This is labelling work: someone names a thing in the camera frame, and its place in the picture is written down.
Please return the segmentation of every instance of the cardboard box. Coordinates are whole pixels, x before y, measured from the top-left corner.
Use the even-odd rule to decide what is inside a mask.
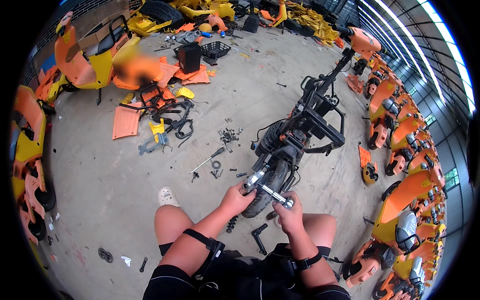
[[[124,10],[122,12],[114,13],[105,19],[103,19],[100,23],[98,23],[92,30],[90,30],[86,35],[84,35],[78,42],[79,49],[85,49],[88,46],[95,45],[99,43],[104,37],[110,34],[110,30],[108,28],[108,24],[110,21],[118,17],[119,15],[123,15],[126,20],[130,18],[130,12],[128,10]],[[118,26],[123,24],[122,18],[119,18],[112,24],[112,29],[115,30]]]

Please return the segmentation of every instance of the gear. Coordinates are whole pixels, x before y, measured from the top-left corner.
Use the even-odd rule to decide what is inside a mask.
[[[220,169],[222,164],[218,160],[212,160],[212,167],[216,170]]]
[[[112,254],[108,251],[105,251],[103,248],[98,248],[98,256],[100,256],[101,259],[105,260],[109,264],[113,262]]]

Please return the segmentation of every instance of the bolt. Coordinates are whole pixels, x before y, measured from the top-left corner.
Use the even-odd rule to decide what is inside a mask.
[[[147,263],[147,258],[145,257],[144,258],[144,263],[142,264],[142,267],[140,268],[140,273],[143,273],[144,272],[144,268],[145,268],[145,264]]]

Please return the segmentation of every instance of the hand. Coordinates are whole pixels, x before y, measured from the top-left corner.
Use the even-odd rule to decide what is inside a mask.
[[[240,214],[255,199],[257,189],[252,190],[246,196],[240,194],[240,188],[243,181],[237,185],[229,187],[219,208],[225,210],[225,213],[231,217]]]
[[[291,209],[286,209],[281,203],[273,202],[273,209],[280,216],[279,223],[282,225],[282,230],[286,234],[293,234],[304,230],[303,228],[303,210],[297,193],[294,191],[286,192],[282,196],[293,200]]]

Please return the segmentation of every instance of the screwdriver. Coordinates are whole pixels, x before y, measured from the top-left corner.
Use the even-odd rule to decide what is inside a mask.
[[[212,154],[212,156],[210,156],[206,161],[204,161],[203,163],[201,163],[198,167],[196,167],[195,169],[193,169],[192,172],[190,172],[189,174],[192,174],[194,171],[196,171],[199,167],[201,167],[204,163],[206,163],[207,161],[209,161],[210,159],[214,158],[215,156],[219,155],[220,153],[224,152],[225,151],[225,147],[221,147],[220,149],[218,149],[215,153]]]

